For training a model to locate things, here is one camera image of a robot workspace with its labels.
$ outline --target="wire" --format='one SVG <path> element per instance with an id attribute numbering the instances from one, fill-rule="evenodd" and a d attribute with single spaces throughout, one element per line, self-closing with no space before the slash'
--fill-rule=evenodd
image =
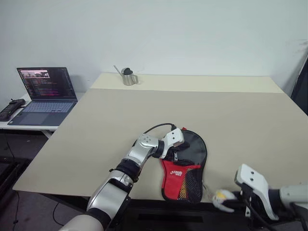
<path id="1" fill-rule="evenodd" d="M 13 231 L 15 230 L 15 226 L 16 226 L 16 224 L 18 223 L 18 220 L 17 220 L 17 213 L 18 213 L 19 200 L 20 200 L 18 191 L 16 191 L 16 193 L 17 193 L 17 206 L 16 206 L 16 213 L 15 213 L 15 221 L 13 222 L 13 224 L 14 224 L 14 226 L 13 226 Z"/>
<path id="2" fill-rule="evenodd" d="M 256 211 L 252 206 L 248 203 L 247 200 L 244 200 L 245 205 L 250 209 L 250 211 L 253 213 L 253 215 L 269 230 L 271 231 L 277 231 L 274 227 L 272 227 L 270 224 L 268 224 Z"/>
<path id="3" fill-rule="evenodd" d="M 3 131 L 3 135 L 4 135 L 4 139 L 5 139 L 5 142 L 6 142 L 6 145 L 8 146 L 8 149 L 10 150 L 10 153 L 11 153 L 11 155 L 12 155 L 12 157 L 13 157 L 13 165 L 15 164 L 15 155 L 13 154 L 13 152 L 12 152 L 12 150 L 11 150 L 11 147 L 10 147 L 10 145 L 9 145 L 9 142 L 8 142 L 8 139 L 7 139 L 7 137 L 6 137 L 6 134 L 5 134 L 5 131 L 4 131 L 4 129 L 2 129 L 2 131 Z M 15 180 L 17 180 L 17 169 L 15 169 Z M 18 193 L 18 191 L 15 191 L 16 192 L 16 194 L 17 194 L 17 206 L 16 206 L 16 213 L 15 213 L 15 220 L 13 221 L 13 231 L 15 230 L 15 226 L 16 226 L 16 224 L 18 223 L 18 220 L 17 220 L 17 214 L 18 214 L 18 208 L 19 208 L 19 200 L 20 200 L 20 196 L 19 196 L 19 193 Z"/>
<path id="4" fill-rule="evenodd" d="M 205 192 L 207 194 L 207 197 L 210 201 L 213 199 L 213 194 L 209 191 L 208 186 L 204 183 L 202 183 L 203 188 L 205 189 Z"/>
<path id="5" fill-rule="evenodd" d="M 298 213 L 298 211 L 296 210 L 295 204 L 294 203 L 290 203 L 290 206 L 294 210 L 295 214 L 299 217 L 299 220 L 300 220 L 300 223 L 302 224 L 303 230 L 304 231 L 308 231 L 307 223 L 306 223 L 305 219 L 303 218 L 303 216 L 300 215 Z"/>
<path id="6" fill-rule="evenodd" d="M 4 139 L 5 139 L 6 145 L 8 146 L 8 149 L 10 150 L 10 153 L 11 153 L 11 155 L 12 155 L 12 157 L 13 157 L 13 164 L 14 164 L 14 163 L 15 163 L 15 156 L 14 156 L 12 150 L 11 150 L 11 147 L 10 147 L 10 145 L 9 145 L 9 142 L 8 142 L 7 137 L 6 137 L 6 134 L 5 134 L 4 129 L 2 129 L 2 131 L 3 131 L 3 135 L 4 135 Z"/>
<path id="7" fill-rule="evenodd" d="M 58 225 L 61 225 L 61 226 L 64 226 L 63 224 L 59 223 L 56 218 L 54 217 L 54 212 L 56 211 L 56 208 L 58 207 L 59 203 L 56 204 L 56 206 L 54 207 L 53 209 L 53 212 L 52 212 L 52 218 L 54 220 L 54 222 L 56 222 Z"/>
<path id="8" fill-rule="evenodd" d="M 164 126 L 164 125 L 171 125 L 171 130 L 174 130 L 174 129 L 177 128 L 177 126 L 175 126 L 174 124 L 171 124 L 171 123 L 158 124 L 158 125 L 156 125 L 156 126 L 154 126 L 154 127 L 151 127 L 150 129 L 146 130 L 146 131 L 144 132 L 144 134 L 145 134 L 145 133 L 148 133 L 149 131 L 153 130 L 154 128 L 157 128 L 157 127 L 160 127 L 160 126 Z"/>

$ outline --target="black device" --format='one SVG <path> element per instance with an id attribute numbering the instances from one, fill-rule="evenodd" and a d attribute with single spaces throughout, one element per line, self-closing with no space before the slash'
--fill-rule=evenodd
<path id="1" fill-rule="evenodd" d="M 308 115 L 308 56 L 299 72 L 291 99 Z"/>
<path id="2" fill-rule="evenodd" d="M 8 125 L 59 126 L 77 103 L 66 67 L 17 68 L 31 102 Z"/>
<path id="3" fill-rule="evenodd" d="M 19 100 L 12 100 L 9 102 L 9 105 L 7 105 L 1 112 L 0 112 L 0 121 L 9 121 L 11 115 L 18 109 L 20 108 L 21 105 L 25 104 L 24 99 L 19 99 Z"/>

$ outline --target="table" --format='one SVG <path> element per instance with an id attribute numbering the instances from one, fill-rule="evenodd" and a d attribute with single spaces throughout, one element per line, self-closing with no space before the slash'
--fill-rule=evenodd
<path id="1" fill-rule="evenodd" d="M 76 97 L 78 100 L 80 100 L 83 95 L 84 93 L 76 93 Z M 24 99 L 26 101 L 25 105 L 28 105 L 31 102 L 30 96 L 27 93 L 23 95 L 20 99 Z M 11 116 L 11 119 L 13 119 L 21 110 L 22 108 L 17 109 Z M 56 131 L 58 128 L 58 126 L 8 125 L 10 120 L 5 122 L 0 122 L 0 129 L 41 131 L 47 138 L 50 138 L 52 135 L 52 131 Z"/>
<path id="2" fill-rule="evenodd" d="M 203 179 L 212 191 L 239 190 L 242 163 L 274 188 L 307 180 L 308 117 L 269 77 L 138 76 L 139 85 L 124 86 L 117 74 L 100 75 L 13 189 L 91 196 L 136 138 L 165 122 L 205 140 Z M 150 158 L 130 197 L 163 200 L 162 179 Z"/>

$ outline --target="laptop keyboard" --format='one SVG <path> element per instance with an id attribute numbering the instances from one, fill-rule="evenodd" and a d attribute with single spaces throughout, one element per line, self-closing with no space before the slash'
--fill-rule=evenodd
<path id="1" fill-rule="evenodd" d="M 31 102 L 24 112 L 68 112 L 73 103 Z"/>

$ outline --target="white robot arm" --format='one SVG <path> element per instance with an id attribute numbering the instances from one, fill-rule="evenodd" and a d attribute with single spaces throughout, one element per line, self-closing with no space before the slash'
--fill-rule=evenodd
<path id="1" fill-rule="evenodd" d="M 225 212 L 234 212 L 230 207 L 232 202 L 243 202 L 246 206 L 245 216 L 256 218 L 263 225 L 268 225 L 265 220 L 300 218 L 306 230 L 304 220 L 308 220 L 308 185 L 271 189 L 263 175 L 245 164 L 237 170 L 234 181 L 241 187 L 240 193 L 235 196 L 236 192 L 218 190 L 212 198 L 216 208 Z"/>
<path id="2" fill-rule="evenodd" d="M 89 200 L 87 212 L 65 224 L 60 231 L 103 231 L 116 217 L 121 216 L 130 198 L 128 194 L 149 157 L 164 158 L 168 149 L 184 143 L 179 128 L 167 133 L 162 140 L 142 134 L 131 150 L 112 169 L 105 182 Z"/>

